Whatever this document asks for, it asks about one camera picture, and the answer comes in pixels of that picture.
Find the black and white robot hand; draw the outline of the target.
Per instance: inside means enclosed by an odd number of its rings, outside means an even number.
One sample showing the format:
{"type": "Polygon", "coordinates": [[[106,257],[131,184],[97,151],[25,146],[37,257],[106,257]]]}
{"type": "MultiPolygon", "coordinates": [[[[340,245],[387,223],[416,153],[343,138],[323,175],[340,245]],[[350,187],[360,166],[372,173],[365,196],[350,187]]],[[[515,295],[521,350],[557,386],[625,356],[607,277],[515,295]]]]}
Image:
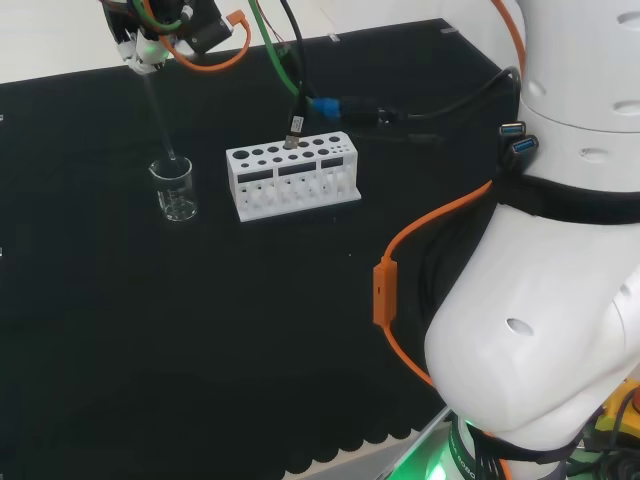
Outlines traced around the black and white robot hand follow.
{"type": "Polygon", "coordinates": [[[162,69],[169,57],[163,39],[174,46],[185,34],[195,1],[100,1],[123,62],[144,76],[162,69]]]}

